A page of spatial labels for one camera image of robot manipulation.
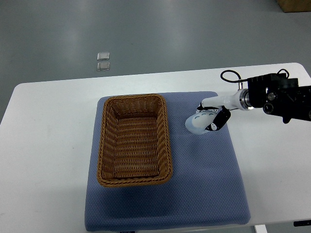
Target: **blue mat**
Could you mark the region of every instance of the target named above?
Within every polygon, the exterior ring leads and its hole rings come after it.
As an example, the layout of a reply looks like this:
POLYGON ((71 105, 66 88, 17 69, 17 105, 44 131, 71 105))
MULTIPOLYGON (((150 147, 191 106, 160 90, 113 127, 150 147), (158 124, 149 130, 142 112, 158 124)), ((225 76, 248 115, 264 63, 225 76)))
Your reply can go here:
POLYGON ((163 93, 167 101, 173 176, 165 184, 105 188, 96 179, 104 102, 98 102, 86 192, 88 231, 135 231, 246 224, 250 213, 229 131, 193 135, 185 128, 214 92, 163 93))

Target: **white table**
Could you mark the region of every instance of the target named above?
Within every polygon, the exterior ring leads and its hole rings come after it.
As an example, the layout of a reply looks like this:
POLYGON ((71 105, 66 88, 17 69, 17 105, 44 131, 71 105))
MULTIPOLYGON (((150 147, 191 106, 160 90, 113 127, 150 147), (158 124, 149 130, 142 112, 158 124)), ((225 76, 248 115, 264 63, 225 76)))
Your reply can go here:
MULTIPOLYGON (((311 85, 297 63, 231 68, 242 78, 285 68, 311 85)), ((84 209, 97 101, 104 96, 215 91, 232 95, 225 70, 64 80, 18 85, 0 124, 0 228, 85 232, 84 209)), ((248 225, 311 219, 311 122, 232 111, 228 127, 245 185, 248 225)))

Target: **wicker basket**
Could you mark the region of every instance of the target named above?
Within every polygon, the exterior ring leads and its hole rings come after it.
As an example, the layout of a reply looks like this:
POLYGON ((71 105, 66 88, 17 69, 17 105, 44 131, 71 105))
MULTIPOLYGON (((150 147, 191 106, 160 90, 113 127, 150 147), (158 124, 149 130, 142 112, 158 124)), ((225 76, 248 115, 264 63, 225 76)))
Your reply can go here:
POLYGON ((104 104, 97 180, 105 187, 153 185, 172 176, 165 99, 116 96, 104 104))

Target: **gray floor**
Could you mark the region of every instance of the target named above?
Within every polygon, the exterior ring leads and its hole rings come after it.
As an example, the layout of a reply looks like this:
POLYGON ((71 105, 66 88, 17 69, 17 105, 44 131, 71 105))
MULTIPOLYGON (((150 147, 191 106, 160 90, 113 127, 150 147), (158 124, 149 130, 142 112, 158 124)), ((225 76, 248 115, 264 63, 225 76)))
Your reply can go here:
POLYGON ((19 83, 287 62, 311 74, 311 12, 275 0, 0 0, 0 120, 19 83), (100 51, 109 71, 96 71, 100 51))

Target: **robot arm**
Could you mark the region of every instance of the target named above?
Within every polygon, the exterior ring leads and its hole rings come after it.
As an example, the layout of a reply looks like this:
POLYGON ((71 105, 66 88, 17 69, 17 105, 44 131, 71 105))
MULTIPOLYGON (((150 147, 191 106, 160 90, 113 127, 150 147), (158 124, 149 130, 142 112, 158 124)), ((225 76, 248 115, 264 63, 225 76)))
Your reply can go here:
POLYGON ((248 89, 239 89, 232 96, 206 98, 197 107, 196 114, 186 120, 186 128, 194 134, 203 134, 221 129, 229 120, 230 110, 263 108, 269 115, 283 117, 288 123, 292 118, 311 121, 311 86, 298 86, 298 79, 288 79, 287 70, 242 80, 233 70, 225 70, 221 78, 230 83, 248 83, 248 89), (223 77, 233 72, 239 80, 229 81, 223 77))

